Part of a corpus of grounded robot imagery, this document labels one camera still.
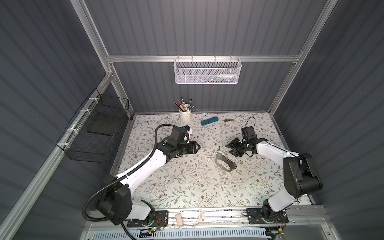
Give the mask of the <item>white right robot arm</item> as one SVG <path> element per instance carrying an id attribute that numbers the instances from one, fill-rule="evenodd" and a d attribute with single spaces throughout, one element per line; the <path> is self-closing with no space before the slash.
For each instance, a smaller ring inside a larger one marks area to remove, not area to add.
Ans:
<path id="1" fill-rule="evenodd" d="M 310 154 L 299 154 L 275 146 L 265 138 L 258 138 L 253 127 L 241 129 L 242 140 L 233 139 L 226 145 L 230 154 L 242 157 L 247 152 L 264 156 L 283 168 L 284 187 L 264 200 L 261 213 L 266 223 L 276 223 L 287 207 L 303 195 L 323 188 L 320 174 Z"/>

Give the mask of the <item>silver metal carabiner key holder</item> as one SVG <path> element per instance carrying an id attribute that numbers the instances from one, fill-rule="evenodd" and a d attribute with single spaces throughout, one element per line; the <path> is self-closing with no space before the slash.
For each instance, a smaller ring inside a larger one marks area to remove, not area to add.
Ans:
<path id="1" fill-rule="evenodd" d="M 216 154 L 215 156 L 215 164 L 225 172 L 231 172 L 237 168 L 235 162 L 231 161 L 220 153 Z"/>

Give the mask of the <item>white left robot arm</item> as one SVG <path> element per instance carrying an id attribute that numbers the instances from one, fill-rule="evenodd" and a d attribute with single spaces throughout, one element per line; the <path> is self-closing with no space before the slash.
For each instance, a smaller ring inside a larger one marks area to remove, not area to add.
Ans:
<path id="1" fill-rule="evenodd" d="M 127 220 L 138 220 L 150 225 L 155 218 L 155 207 L 145 200 L 134 201 L 133 193 L 152 173 L 170 160 L 196 154 L 200 145 L 191 140 L 192 128 L 162 124 L 155 129 L 152 151 L 130 169 L 111 179 L 110 185 L 99 193 L 96 208 L 107 221 L 119 225 Z"/>

